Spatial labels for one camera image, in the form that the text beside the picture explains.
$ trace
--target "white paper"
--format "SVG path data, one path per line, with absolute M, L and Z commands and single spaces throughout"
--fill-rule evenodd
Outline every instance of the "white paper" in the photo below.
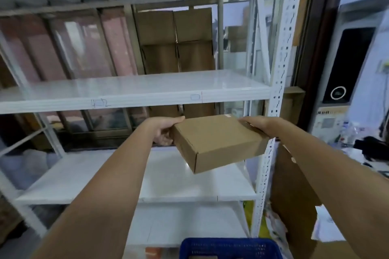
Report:
M 345 241 L 324 205 L 316 206 L 317 220 L 311 238 L 321 242 Z

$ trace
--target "dark wooden door frame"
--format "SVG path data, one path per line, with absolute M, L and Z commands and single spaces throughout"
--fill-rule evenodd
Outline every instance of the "dark wooden door frame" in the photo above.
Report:
M 308 129 L 340 0 L 312 0 L 295 85 L 306 91 L 298 126 Z

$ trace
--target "white metal shelving unit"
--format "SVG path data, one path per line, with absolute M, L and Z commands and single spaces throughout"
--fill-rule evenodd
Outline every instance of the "white metal shelving unit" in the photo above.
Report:
M 0 16 L 50 13 L 177 0 L 0 0 Z M 222 10 L 222 0 L 218 6 Z M 0 113 L 35 113 L 59 162 L 26 191 L 0 171 L 0 190 L 40 235 L 46 227 L 30 205 L 70 203 L 113 151 L 65 153 L 41 112 L 147 105 L 269 100 L 268 116 L 279 116 L 299 0 L 282 0 L 275 53 L 270 68 L 263 0 L 250 0 L 246 76 L 229 70 L 42 82 L 31 85 L 3 34 L 0 51 L 18 87 L 0 90 Z M 258 73 L 262 73 L 261 82 Z M 0 152 L 0 156 L 37 133 Z M 257 237 L 274 140 L 259 157 L 256 184 L 244 162 L 193 175 L 176 148 L 153 148 L 128 245 L 178 246 L 186 237 Z M 254 200 L 251 232 L 240 201 Z

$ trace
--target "person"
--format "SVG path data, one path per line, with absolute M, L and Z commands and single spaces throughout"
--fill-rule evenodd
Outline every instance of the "person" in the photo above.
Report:
M 171 144 L 167 129 L 183 120 L 145 120 L 62 213 L 32 258 L 120 259 L 153 141 Z M 386 178 L 281 118 L 257 116 L 242 121 L 279 137 L 361 259 L 389 258 Z

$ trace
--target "hand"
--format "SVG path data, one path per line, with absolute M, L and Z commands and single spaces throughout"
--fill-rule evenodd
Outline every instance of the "hand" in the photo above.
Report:
M 171 118 L 171 117 L 151 117 L 145 120 L 153 129 L 153 141 L 160 145 L 171 145 L 173 140 L 169 135 L 169 128 L 174 124 L 180 123 L 185 119 L 185 116 Z
M 240 118 L 239 120 L 250 123 L 252 126 L 261 129 L 271 138 L 274 138 L 277 136 L 276 135 L 277 129 L 275 128 L 275 125 L 277 124 L 277 121 L 279 121 L 279 119 L 280 119 L 279 117 L 247 116 L 247 117 Z

